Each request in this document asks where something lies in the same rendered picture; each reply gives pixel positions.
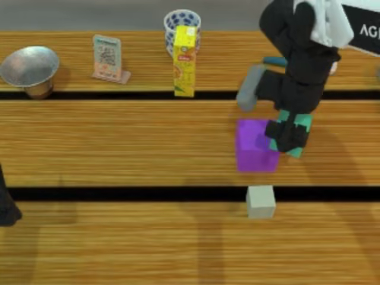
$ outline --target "white cube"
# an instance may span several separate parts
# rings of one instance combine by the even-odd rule
[[[273,186],[248,187],[247,211],[250,219],[270,219],[276,209]]]

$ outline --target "wooden plank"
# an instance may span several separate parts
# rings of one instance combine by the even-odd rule
[[[122,41],[123,64],[132,72],[128,85],[91,78],[92,37],[100,33]],[[28,45],[55,50],[62,66],[56,75],[57,91],[170,91],[173,90],[172,60],[164,48],[162,31],[2,31],[0,60]],[[249,66],[278,52],[260,31],[203,31],[197,62],[197,90],[235,91]],[[341,52],[338,73],[331,77],[328,90],[379,90],[378,61],[356,50]],[[0,90],[17,90],[4,82]]]
[[[6,285],[380,282],[380,204],[22,202],[0,228]]]
[[[9,186],[380,185],[377,101],[322,102],[301,159],[237,172],[237,120],[276,117],[264,102],[3,101],[0,162]]]

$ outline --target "carton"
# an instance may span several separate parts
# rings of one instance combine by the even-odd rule
[[[174,95],[194,97],[196,27],[177,26],[174,41]]]

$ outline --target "metal bowl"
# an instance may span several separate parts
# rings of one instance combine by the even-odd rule
[[[57,54],[44,46],[29,46],[10,54],[1,65],[1,77],[8,84],[23,88],[31,97],[50,95],[52,78],[59,68]]]

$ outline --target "purple box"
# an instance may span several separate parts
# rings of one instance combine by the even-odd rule
[[[275,172],[280,153],[269,149],[268,120],[241,119],[236,131],[236,164],[241,172]]]

